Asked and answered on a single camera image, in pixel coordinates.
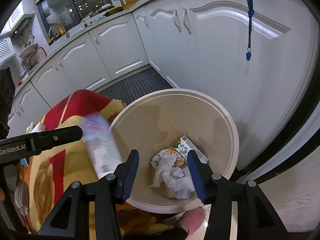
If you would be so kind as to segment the white medicine box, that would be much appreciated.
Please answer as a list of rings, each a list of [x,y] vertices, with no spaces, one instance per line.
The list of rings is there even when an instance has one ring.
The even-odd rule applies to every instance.
[[[113,173],[123,162],[107,120],[98,112],[84,117],[82,139],[98,179]]]

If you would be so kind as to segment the white tissue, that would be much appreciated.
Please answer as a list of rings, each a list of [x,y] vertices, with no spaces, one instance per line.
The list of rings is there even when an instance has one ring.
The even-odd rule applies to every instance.
[[[195,192],[187,161],[174,149],[161,150],[150,161],[155,169],[151,188],[164,184],[169,199],[186,200]]]

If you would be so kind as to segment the green white tissue pack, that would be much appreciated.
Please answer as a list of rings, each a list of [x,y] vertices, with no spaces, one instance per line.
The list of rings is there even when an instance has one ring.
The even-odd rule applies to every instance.
[[[30,125],[26,128],[25,133],[26,134],[30,133],[33,130],[33,128],[34,128],[34,123],[31,122]]]

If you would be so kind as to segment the beige round trash bin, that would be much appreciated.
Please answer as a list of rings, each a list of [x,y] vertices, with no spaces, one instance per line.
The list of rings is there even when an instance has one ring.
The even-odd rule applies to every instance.
[[[151,213],[180,213],[201,205],[193,193],[188,200],[169,199],[164,185],[151,188],[155,169],[150,161],[161,150],[186,136],[209,159],[213,172],[229,179],[239,156],[239,136],[231,115],[219,102],[189,89],[165,89],[129,104],[111,130],[126,160],[139,152],[139,168],[127,202]]]

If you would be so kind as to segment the chrome kitchen faucet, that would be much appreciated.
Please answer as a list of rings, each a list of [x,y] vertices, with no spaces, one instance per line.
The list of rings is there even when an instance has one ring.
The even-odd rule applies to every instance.
[[[50,27],[50,29],[48,31],[48,36],[51,36],[53,28],[57,29],[58,34],[65,35],[67,38],[70,38],[68,31],[65,29],[65,27],[62,24],[59,24],[59,23],[56,23]]]

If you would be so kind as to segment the white kitchen cabinets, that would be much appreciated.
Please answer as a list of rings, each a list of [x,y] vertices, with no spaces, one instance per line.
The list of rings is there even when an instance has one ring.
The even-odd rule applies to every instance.
[[[70,92],[152,66],[172,87],[203,92],[236,123],[237,168],[284,161],[317,131],[304,107],[316,77],[319,23],[302,0],[141,0],[77,27],[16,90],[16,136]]]

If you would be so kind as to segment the white sponge block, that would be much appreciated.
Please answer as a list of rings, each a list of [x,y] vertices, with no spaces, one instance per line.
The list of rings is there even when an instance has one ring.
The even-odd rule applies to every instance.
[[[31,133],[34,132],[43,132],[46,130],[46,127],[42,122],[38,122],[37,125],[31,130]]]

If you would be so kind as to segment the green milk carton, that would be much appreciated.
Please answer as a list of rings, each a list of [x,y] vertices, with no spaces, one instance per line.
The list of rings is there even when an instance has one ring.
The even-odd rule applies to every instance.
[[[201,163],[207,164],[208,158],[188,139],[187,136],[182,136],[173,146],[175,151],[177,151],[185,160],[187,160],[188,153],[194,150],[200,159]]]

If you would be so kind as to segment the red yellow blanket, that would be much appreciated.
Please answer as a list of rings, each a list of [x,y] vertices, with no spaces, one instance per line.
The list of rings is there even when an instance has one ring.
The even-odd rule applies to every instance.
[[[40,120],[46,130],[80,124],[83,117],[98,112],[112,122],[126,107],[125,103],[81,89],[65,97]],[[37,233],[50,211],[73,181],[88,184],[97,181],[83,141],[57,146],[28,159],[23,169],[24,181],[29,187],[28,230]],[[174,228],[157,216],[135,209],[129,204],[117,205],[120,231],[128,234],[153,235]]]

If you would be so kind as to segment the pink slipper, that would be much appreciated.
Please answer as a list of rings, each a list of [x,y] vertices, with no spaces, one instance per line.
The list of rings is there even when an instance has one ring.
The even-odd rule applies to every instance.
[[[201,227],[205,219],[206,211],[202,207],[197,207],[185,212],[176,227],[183,229],[190,236]]]

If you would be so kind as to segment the dark ribbed floor mat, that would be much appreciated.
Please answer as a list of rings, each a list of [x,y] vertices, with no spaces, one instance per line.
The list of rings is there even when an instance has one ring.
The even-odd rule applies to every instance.
[[[108,98],[121,100],[129,105],[138,98],[152,92],[171,89],[172,86],[161,77],[152,67],[144,68],[137,73],[115,80],[98,93]]]

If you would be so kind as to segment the white upper lattice cabinets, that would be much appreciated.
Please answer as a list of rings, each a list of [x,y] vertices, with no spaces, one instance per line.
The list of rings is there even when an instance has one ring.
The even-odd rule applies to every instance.
[[[21,1],[1,31],[1,61],[14,55],[11,37],[20,35],[33,19],[34,13]]]

